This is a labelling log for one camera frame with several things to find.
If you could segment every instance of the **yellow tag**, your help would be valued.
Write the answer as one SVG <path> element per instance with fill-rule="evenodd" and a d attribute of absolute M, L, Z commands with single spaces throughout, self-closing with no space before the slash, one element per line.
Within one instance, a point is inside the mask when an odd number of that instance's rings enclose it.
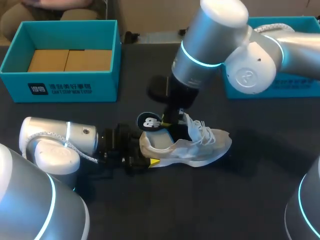
<path fill-rule="evenodd" d="M 154 165 L 157 165 L 158 163 L 160 163 L 159 159 L 150 158 L 150 166 L 149 166 L 149 168 L 152 168 Z"/>

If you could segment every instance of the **robotic arm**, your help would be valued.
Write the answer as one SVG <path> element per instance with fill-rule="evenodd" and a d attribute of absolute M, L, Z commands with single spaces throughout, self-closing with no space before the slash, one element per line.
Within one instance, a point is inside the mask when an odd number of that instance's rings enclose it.
<path fill-rule="evenodd" d="M 172 64 L 170 77 L 154 77 L 149 96 L 167 105 L 162 122 L 178 121 L 199 90 L 225 66 L 230 84 L 245 94 L 266 90 L 277 72 L 320 78 L 320 35 L 285 24 L 252 29 L 240 0 L 201 0 Z"/>

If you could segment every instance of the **dark tabletop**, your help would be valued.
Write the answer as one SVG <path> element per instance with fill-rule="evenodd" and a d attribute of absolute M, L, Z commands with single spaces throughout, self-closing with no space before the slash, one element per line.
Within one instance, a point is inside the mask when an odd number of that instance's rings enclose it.
<path fill-rule="evenodd" d="M 25 117 L 113 128 L 164 106 L 146 85 L 168 75 L 177 45 L 127 45 L 117 103 L 13 103 L 0 81 L 0 143 L 19 152 Z M 0 48 L 2 59 L 7 51 Z M 77 192 L 90 213 L 89 240 L 285 240 L 286 203 L 320 153 L 320 98 L 228 100 L 216 78 L 187 111 L 229 131 L 229 153 L 206 167 L 173 165 L 128 176 L 82 162 Z"/>

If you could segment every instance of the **black circular tag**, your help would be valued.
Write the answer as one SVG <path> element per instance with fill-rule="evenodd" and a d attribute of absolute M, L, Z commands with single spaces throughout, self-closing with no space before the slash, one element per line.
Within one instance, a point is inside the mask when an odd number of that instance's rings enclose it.
<path fill-rule="evenodd" d="M 145 132 L 155 132 L 163 129 L 161 126 L 161 118 L 153 112 L 143 112 L 136 119 L 139 129 Z"/>

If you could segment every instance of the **teal box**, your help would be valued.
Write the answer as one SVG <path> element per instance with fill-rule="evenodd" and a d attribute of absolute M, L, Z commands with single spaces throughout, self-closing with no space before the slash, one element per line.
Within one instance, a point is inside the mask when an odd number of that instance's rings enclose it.
<path fill-rule="evenodd" d="M 28 72 L 35 50 L 112 50 L 110 71 Z M 25 21 L 0 68 L 15 103 L 115 102 L 121 40 L 115 20 Z"/>
<path fill-rule="evenodd" d="M 248 21 L 253 29 L 261 25 L 277 23 L 287 24 L 296 32 L 320 33 L 320 25 L 313 16 L 250 17 Z M 229 99 L 320 97 L 320 82 L 303 76 L 278 73 L 272 85 L 258 94 L 244 94 L 234 89 L 226 77 L 224 67 L 222 77 Z"/>

